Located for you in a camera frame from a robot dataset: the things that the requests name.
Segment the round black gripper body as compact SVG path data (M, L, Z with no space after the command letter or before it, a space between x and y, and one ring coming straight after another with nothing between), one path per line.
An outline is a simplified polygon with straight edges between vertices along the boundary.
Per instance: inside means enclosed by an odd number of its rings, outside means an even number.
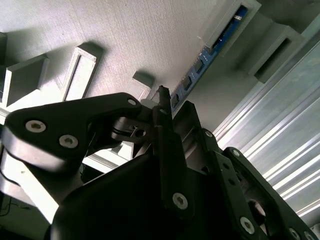
M140 156L76 189L61 203L52 240L238 240L217 183L188 169L195 204L191 220L179 220L161 200L159 162Z

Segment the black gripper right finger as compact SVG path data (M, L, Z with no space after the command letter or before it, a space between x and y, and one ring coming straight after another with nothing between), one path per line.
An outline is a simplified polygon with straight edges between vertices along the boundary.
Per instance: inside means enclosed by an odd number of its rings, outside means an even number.
M198 238L315 240L317 236L236 148L221 149L186 101L174 117L192 176Z

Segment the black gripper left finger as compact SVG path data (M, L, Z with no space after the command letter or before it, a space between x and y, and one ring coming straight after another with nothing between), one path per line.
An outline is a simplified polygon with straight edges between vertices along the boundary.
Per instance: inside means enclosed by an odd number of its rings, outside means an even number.
M158 92L159 104L153 108L121 92L14 111L4 124L4 148L50 178L70 177L85 157L131 142L135 152L128 162L139 157L158 161L164 208L175 219L190 220L195 207L181 138L173 128L170 94L163 86Z

